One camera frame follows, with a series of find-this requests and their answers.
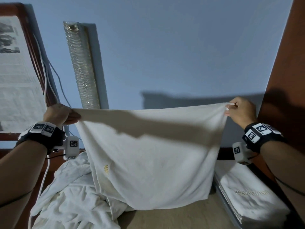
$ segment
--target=framed newspaper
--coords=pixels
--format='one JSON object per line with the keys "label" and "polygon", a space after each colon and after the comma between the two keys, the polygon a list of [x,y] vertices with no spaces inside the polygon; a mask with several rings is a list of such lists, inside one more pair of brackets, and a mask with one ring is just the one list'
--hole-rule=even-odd
{"label": "framed newspaper", "polygon": [[0,4],[0,140],[42,119],[55,96],[47,87],[38,46],[22,3]]}

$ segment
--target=newspaper page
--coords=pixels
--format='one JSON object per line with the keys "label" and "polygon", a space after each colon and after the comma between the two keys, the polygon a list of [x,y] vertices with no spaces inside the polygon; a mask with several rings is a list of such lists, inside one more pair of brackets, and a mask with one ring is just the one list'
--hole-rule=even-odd
{"label": "newspaper page", "polygon": [[46,110],[17,16],[0,17],[0,133],[21,133]]}

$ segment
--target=white towel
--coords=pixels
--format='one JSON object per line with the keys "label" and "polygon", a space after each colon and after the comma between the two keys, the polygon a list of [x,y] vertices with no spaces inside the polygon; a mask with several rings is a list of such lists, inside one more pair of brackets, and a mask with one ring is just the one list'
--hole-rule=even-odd
{"label": "white towel", "polygon": [[216,161],[219,188],[246,228],[283,226],[289,208],[246,165],[236,161]]}
{"label": "white towel", "polygon": [[209,195],[227,103],[155,110],[75,109],[97,191],[140,209]]}
{"label": "white towel", "polygon": [[127,204],[97,193],[86,152],[65,162],[44,190],[31,215],[33,229],[119,229],[117,217]]}

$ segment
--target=blue wall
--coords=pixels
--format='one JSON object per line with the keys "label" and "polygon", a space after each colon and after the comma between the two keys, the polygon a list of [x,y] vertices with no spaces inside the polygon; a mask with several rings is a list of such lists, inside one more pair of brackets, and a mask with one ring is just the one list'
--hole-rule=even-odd
{"label": "blue wall", "polygon": [[[32,4],[73,108],[81,102],[63,21],[96,24],[109,108],[143,109],[236,95],[259,106],[293,0],[0,1]],[[241,134],[229,123],[222,145],[231,146]],[[10,145],[0,142],[0,148]]]}

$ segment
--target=textured glass light fixture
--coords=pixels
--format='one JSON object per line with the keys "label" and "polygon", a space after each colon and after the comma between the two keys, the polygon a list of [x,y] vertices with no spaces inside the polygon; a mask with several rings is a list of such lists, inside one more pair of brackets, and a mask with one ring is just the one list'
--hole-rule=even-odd
{"label": "textured glass light fixture", "polygon": [[63,22],[81,104],[100,109],[94,67],[86,27],[78,22]]}

